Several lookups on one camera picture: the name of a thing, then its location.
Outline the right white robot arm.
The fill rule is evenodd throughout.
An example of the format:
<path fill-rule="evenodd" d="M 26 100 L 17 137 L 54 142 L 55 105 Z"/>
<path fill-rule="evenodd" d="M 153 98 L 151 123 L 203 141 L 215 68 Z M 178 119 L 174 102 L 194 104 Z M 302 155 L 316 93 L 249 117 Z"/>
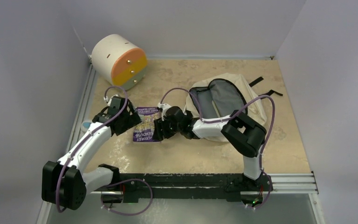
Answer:
<path fill-rule="evenodd" d="M 187 139 L 218 138 L 228 141 L 242 156 L 243 184 L 254 190 L 262 182 L 261 154 L 267 143 L 266 128 L 240 110 L 214 119 L 195 118 L 177 106 L 158 104 L 161 117 L 154 121 L 153 140 L 162 141 L 180 133 Z"/>

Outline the purple paperback book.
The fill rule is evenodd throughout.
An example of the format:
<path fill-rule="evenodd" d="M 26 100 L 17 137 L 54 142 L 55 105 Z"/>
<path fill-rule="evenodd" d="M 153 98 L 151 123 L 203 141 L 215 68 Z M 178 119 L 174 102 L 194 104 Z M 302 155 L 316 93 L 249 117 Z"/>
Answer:
<path fill-rule="evenodd" d="M 133 130 L 134 143 L 154 143 L 158 140 L 153 139 L 154 120 L 160 118 L 160 111 L 157 107 L 137 107 L 136 112 L 141 118 L 141 123 L 136 125 Z"/>

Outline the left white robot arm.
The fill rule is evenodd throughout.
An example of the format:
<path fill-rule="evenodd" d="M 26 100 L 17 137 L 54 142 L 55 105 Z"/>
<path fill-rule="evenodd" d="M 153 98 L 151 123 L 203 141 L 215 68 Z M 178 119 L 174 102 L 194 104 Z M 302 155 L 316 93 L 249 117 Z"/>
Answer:
<path fill-rule="evenodd" d="M 84 136 L 58 161 L 48 161 L 42 169 L 41 198 L 57 205 L 59 211 L 78 209 L 87 194 L 105 187 L 114 191 L 120 186 L 119 168 L 101 164 L 85 173 L 90 160 L 112 136 L 119 136 L 140 124 L 132 102 L 120 96 L 109 99 L 92 120 Z"/>

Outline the beige canvas backpack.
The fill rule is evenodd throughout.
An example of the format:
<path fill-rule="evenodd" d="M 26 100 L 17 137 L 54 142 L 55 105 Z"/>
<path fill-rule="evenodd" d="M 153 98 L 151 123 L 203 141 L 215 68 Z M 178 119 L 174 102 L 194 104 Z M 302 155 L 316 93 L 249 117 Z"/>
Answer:
<path fill-rule="evenodd" d="M 203 119 L 231 115 L 259 96 L 252 87 L 262 80 L 259 77 L 248 83 L 241 74 L 224 73 L 198 81 L 189 89 L 184 110 L 190 111 L 195 119 L 199 117 L 199 110 Z"/>

